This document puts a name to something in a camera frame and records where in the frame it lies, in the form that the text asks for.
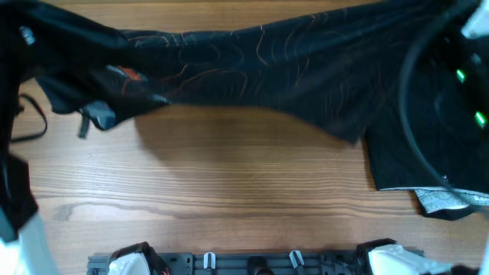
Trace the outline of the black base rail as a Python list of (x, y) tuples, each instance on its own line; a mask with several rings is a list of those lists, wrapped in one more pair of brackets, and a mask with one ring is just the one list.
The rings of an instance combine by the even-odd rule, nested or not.
[(293, 266), (288, 253), (282, 254), (217, 254), (215, 267), (204, 266), (202, 254), (162, 253), (172, 274), (248, 275), (265, 268), (276, 275), (355, 275), (370, 274), (366, 260), (354, 251), (323, 251), (301, 254), (303, 265)]

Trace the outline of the plain black t-shirt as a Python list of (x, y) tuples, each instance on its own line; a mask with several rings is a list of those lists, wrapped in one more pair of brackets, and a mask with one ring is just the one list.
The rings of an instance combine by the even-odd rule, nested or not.
[[(406, 95), (391, 95), (366, 130), (377, 189), (412, 191), (427, 218), (454, 221), (487, 208), (455, 191), (488, 194), (488, 119), (463, 92), (461, 73), (429, 58), (416, 66)], [(442, 187), (468, 207), (426, 212), (414, 190), (433, 187)]]

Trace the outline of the grey patterned cloth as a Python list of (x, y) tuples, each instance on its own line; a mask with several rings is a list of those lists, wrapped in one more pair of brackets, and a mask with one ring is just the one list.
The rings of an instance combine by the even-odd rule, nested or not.
[[(488, 194), (464, 189), (455, 190), (472, 205), (488, 206)], [(468, 207), (468, 204), (455, 198), (449, 191), (442, 187), (428, 189), (415, 189), (417, 199), (426, 212), (433, 213), (440, 210), (459, 210)]]

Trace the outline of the left white rail clip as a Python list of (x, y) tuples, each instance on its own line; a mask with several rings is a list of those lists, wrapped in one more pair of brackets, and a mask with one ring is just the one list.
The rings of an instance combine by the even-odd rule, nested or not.
[(203, 256), (203, 268), (214, 270), (216, 268), (216, 255), (213, 252), (207, 252)]

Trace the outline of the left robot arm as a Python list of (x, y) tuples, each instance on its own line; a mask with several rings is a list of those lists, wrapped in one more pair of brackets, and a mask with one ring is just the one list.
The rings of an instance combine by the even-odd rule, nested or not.
[[(11, 133), (18, 111), (19, 81), (1, 81), (1, 244), (15, 252), (14, 274), (58, 274), (44, 223), (31, 193), (28, 164), (11, 154)], [(109, 274), (171, 274), (168, 264), (148, 243), (116, 251), (108, 260)]]

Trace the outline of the white rail clip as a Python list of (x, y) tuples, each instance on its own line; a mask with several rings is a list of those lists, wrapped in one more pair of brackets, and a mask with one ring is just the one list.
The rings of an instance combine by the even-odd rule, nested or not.
[(216, 268), (216, 255), (213, 252), (207, 252), (203, 256), (203, 268), (214, 270)]
[(302, 254), (298, 250), (291, 251), (289, 254), (290, 262), (293, 266), (296, 275), (305, 275), (304, 260)]

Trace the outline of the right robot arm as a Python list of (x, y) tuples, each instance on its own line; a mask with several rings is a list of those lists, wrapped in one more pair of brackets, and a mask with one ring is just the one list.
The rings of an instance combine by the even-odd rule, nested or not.
[(488, 38), (457, 1), (410, 45), (396, 92), (367, 129), (377, 189), (414, 193), (426, 218), (488, 211)]

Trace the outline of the black cycling jersey orange lines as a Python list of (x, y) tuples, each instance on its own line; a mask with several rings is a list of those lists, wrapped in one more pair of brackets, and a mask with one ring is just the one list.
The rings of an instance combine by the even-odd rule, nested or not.
[(252, 106), (357, 142), (410, 45), (457, 1), (386, 1), (233, 31), (119, 30), (46, 2), (1, 3), (1, 81), (107, 131), (169, 105)]

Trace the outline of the right white rail clip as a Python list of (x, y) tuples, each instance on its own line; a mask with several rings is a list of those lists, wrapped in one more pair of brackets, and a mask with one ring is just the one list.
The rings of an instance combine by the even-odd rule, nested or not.
[(290, 262), (293, 266), (296, 275), (305, 275), (304, 260), (302, 254), (298, 250), (291, 251), (289, 254)]

